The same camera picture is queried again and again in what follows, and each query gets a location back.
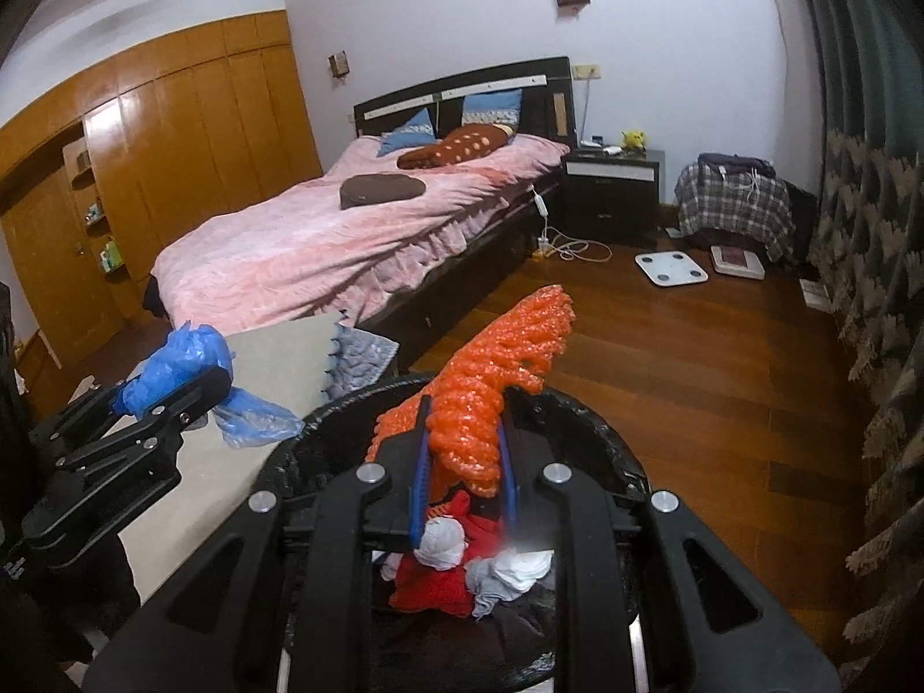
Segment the blue plastic bag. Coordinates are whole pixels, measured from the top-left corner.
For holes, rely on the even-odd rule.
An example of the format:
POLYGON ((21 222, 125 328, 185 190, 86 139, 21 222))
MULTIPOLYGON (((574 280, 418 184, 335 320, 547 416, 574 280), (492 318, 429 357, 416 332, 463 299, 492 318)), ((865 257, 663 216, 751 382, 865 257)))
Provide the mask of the blue plastic bag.
POLYGON ((141 419, 169 396, 200 383, 211 371, 222 377, 207 391, 204 415, 215 418, 224 443, 232 449, 263 448, 297 437, 304 422, 293 411, 233 384, 233 352, 215 327, 183 324, 124 382, 114 411, 141 419))

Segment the red fabric garment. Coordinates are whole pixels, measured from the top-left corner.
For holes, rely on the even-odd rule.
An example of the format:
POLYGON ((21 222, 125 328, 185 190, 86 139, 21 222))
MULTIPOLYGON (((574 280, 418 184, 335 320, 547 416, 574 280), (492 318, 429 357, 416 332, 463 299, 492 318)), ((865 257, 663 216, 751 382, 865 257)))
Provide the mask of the red fabric garment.
POLYGON ((432 508, 429 519, 437 516, 451 516, 464 526, 467 537, 464 560, 457 568, 435 571, 420 565, 413 551, 403 554, 394 567, 389 604, 401 613, 434 610, 456 618, 467 618, 473 610, 473 598, 465 588, 465 565, 475 558, 495 556, 500 551, 503 527, 500 521, 473 515, 466 491, 458 491, 448 502, 432 508))

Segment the white paper ball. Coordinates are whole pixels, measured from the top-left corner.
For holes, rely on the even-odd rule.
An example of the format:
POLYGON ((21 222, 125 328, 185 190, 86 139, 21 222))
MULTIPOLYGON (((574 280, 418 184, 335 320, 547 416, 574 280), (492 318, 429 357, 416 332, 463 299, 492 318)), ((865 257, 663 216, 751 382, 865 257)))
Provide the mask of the white paper ball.
POLYGON ((437 516, 427 521, 413 556, 423 567, 449 571, 462 563, 465 549, 467 537, 464 526, 451 516, 437 516))

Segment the grey cloth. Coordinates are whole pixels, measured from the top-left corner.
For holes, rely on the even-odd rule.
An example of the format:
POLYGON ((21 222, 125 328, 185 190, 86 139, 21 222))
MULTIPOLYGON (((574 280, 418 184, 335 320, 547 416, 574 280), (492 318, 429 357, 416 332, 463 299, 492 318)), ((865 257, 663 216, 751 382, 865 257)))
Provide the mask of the grey cloth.
POLYGON ((465 565, 465 588, 473 598, 471 616, 476 620, 490 615, 500 602, 515 601, 521 594, 508 571, 498 568, 492 560, 481 558, 465 565))

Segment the orange foam net sheet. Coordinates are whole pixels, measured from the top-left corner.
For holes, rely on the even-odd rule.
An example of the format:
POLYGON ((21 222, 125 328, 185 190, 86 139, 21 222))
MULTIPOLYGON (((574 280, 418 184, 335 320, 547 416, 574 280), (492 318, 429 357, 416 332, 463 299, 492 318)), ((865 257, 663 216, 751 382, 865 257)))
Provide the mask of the orange foam net sheet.
POLYGON ((475 496, 497 496, 504 391, 543 390, 574 320, 572 298, 562 286, 544 286, 521 299, 460 347, 422 391, 379 415, 367 459, 378 458, 386 439, 412 430, 427 401, 429 499, 442 499, 456 485, 475 496))

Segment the white cloth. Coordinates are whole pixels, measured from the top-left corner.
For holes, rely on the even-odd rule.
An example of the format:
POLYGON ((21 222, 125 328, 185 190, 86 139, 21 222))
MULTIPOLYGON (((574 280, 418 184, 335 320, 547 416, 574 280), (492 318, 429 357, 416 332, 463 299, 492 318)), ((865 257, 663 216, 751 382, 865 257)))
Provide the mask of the white cloth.
POLYGON ((519 552, 509 547, 493 557, 492 576, 509 590, 526 593, 550 572, 553 558, 553 551, 519 552))

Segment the black lined trash bin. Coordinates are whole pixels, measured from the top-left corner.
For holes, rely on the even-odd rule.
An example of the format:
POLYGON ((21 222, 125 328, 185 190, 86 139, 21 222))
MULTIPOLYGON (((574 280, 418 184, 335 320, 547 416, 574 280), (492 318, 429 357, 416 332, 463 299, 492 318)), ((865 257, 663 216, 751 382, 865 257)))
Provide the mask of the black lined trash bin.
MULTIPOLYGON (((255 483, 286 499, 321 493, 359 465, 378 417, 427 380, 392 377, 318 408, 255 483)), ((553 554, 512 546, 497 501, 451 491, 420 547, 374 554, 370 572, 372 690, 526 691, 552 679, 553 554)))

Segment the wooden wardrobe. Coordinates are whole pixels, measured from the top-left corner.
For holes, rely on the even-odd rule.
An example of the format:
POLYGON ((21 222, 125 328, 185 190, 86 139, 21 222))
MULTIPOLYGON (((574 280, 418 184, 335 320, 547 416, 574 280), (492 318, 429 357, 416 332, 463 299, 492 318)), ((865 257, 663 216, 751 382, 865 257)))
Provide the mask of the wooden wardrobe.
POLYGON ((2 128, 2 233, 64 366, 138 319, 155 258, 216 214, 319 176, 284 11, 143 42, 2 128))

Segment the white bathroom scale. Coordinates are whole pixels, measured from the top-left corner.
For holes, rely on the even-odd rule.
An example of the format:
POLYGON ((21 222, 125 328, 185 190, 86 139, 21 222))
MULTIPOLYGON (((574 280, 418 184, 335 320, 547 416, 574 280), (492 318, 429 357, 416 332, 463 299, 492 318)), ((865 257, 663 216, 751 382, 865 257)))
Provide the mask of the white bathroom scale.
POLYGON ((660 288, 677 288, 708 282, 708 272, 684 252, 639 254, 634 256, 634 263, 653 285, 660 288))

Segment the bed with pink cover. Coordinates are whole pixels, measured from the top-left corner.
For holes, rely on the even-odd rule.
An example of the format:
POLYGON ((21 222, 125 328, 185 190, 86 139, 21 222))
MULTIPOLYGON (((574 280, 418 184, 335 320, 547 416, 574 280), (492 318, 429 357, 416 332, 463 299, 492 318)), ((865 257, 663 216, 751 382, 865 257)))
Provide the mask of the bed with pink cover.
POLYGON ((559 186, 578 144, 572 66, 564 57, 471 70, 368 100, 359 134, 323 177, 218 214, 160 252, 143 305, 172 326, 222 335, 319 313, 381 329, 416 352, 523 263, 539 234, 532 196, 559 186), (422 108, 437 141, 462 127, 465 97, 522 90, 507 146, 462 165, 400 169, 417 148, 378 157, 383 133, 422 108), (416 199, 340 208, 340 185, 362 174, 426 183, 416 199))

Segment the left blue pillow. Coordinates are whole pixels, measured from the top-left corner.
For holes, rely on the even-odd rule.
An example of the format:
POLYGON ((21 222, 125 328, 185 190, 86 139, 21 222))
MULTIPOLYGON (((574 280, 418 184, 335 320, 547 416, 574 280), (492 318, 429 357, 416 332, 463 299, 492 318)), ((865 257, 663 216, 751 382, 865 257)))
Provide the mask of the left blue pillow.
POLYGON ((422 108, 403 125, 389 133, 383 133, 378 157, 394 154, 403 148, 430 146, 437 143, 431 114, 427 108, 422 108))

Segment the blue pillow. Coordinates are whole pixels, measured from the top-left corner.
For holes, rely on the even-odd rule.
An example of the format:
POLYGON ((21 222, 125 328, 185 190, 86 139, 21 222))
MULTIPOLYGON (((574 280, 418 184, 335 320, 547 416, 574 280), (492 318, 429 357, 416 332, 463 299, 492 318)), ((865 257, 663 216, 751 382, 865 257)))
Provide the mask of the blue pillow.
POLYGON ((422 108, 403 125, 389 133, 383 133, 378 157, 394 154, 403 148, 430 146, 437 143, 431 114, 427 108, 422 108))
POLYGON ((519 128, 522 90, 467 95, 462 103, 462 125, 506 125, 519 128))

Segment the brown dotted pillow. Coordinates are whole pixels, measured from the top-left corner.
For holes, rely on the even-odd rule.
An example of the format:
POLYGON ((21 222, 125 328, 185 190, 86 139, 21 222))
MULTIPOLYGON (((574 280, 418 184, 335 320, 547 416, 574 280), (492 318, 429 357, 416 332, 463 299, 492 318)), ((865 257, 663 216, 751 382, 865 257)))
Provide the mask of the brown dotted pillow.
POLYGON ((462 165, 472 159, 492 155, 507 146, 515 130, 506 124, 468 124, 430 146, 402 154, 396 166, 400 169, 437 169, 462 165))

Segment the yellow plush toy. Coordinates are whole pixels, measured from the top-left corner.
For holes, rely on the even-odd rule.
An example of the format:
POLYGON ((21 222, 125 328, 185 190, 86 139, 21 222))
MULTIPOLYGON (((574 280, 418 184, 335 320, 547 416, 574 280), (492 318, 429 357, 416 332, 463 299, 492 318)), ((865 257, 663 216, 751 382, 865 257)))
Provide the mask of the yellow plush toy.
POLYGON ((642 130, 627 130, 620 143, 625 154, 642 155, 647 152, 647 135, 642 130))

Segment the right blue pillow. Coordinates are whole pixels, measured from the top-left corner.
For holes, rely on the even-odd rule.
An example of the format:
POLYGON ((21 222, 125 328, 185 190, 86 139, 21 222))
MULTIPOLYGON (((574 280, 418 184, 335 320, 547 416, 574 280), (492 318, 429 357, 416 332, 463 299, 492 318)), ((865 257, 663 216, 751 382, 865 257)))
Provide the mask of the right blue pillow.
POLYGON ((462 103, 462 125, 506 125, 519 128, 522 90, 467 95, 462 103))

